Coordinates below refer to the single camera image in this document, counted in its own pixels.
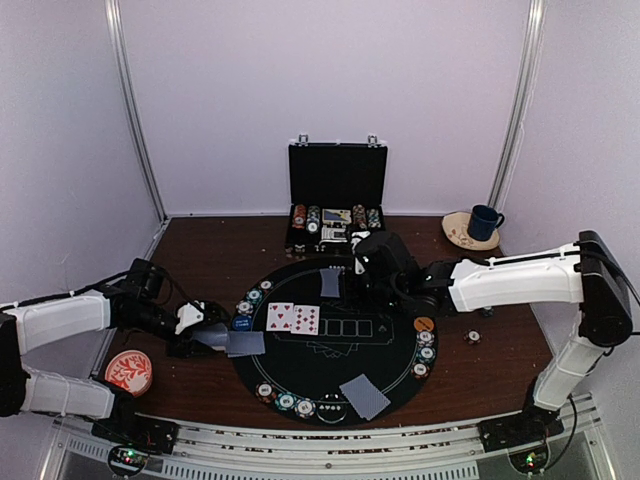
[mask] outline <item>black case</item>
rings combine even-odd
[[[381,228],[385,221],[382,211],[384,176],[388,148],[366,143],[307,143],[289,145],[289,182],[291,209],[285,239],[287,253],[348,253],[347,243],[320,245],[322,219],[318,233],[293,228],[296,205],[307,209],[323,208],[352,210],[354,205],[377,208]]]

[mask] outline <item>case latch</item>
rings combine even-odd
[[[299,147],[306,147],[309,145],[309,134],[308,133],[300,133],[298,134],[298,141],[296,145]]]
[[[382,144],[378,141],[378,136],[370,133],[369,136],[367,137],[367,145],[371,148],[377,148],[380,147]]]

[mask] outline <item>case lid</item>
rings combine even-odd
[[[386,146],[366,143],[289,145],[291,202],[351,207],[380,205]]]

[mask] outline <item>brown tabletop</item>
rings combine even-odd
[[[153,261],[165,267],[199,300],[216,300],[229,311],[256,281],[296,259],[284,252],[285,217],[183,218],[171,221]],[[436,217],[387,217],[421,266],[465,253],[445,238]],[[483,256],[500,255],[499,251]],[[174,294],[167,308],[180,301]],[[482,333],[467,345],[464,333]],[[429,425],[506,413],[522,407],[527,386],[551,359],[528,305],[496,308],[438,322],[435,369],[422,390],[397,411],[360,428]],[[138,399],[142,413],[236,427],[305,429],[260,404],[222,354],[180,360],[164,354],[164,343],[145,333],[118,333],[107,360],[127,349],[147,353],[153,384]]]

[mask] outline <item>black poker mat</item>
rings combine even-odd
[[[425,343],[414,318],[379,309],[356,295],[352,257],[317,258],[276,270],[270,289],[249,314],[251,330],[263,331],[266,353],[233,360],[238,375],[266,407],[307,424],[346,427],[365,423],[342,396],[340,385],[361,374],[391,401],[376,418],[400,408],[418,393],[437,352],[435,325]],[[321,298],[323,268],[340,268],[341,298]],[[260,289],[262,281],[254,289]],[[292,302],[320,306],[317,336],[266,331],[268,305]],[[430,347],[429,359],[424,347]],[[415,371],[427,371],[415,375]]]

